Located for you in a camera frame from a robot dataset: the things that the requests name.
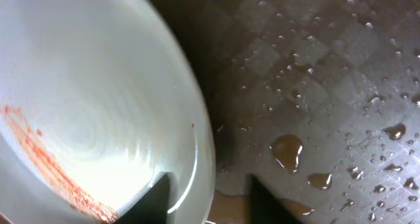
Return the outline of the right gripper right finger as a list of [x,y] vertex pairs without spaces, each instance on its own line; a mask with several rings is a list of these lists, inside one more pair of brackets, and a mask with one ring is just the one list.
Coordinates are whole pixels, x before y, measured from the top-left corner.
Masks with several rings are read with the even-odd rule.
[[246,223],[301,224],[253,174],[247,176]]

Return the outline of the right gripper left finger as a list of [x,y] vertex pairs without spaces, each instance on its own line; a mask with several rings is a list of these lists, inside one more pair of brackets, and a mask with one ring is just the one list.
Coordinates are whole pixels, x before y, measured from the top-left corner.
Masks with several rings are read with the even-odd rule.
[[171,197],[171,173],[159,181],[114,224],[166,224]]

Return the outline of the pale grey plate top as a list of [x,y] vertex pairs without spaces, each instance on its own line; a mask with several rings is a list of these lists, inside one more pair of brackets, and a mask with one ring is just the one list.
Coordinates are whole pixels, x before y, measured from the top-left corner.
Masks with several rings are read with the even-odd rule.
[[151,2],[1,0],[1,215],[112,223],[164,175],[164,217],[205,223],[211,126]]

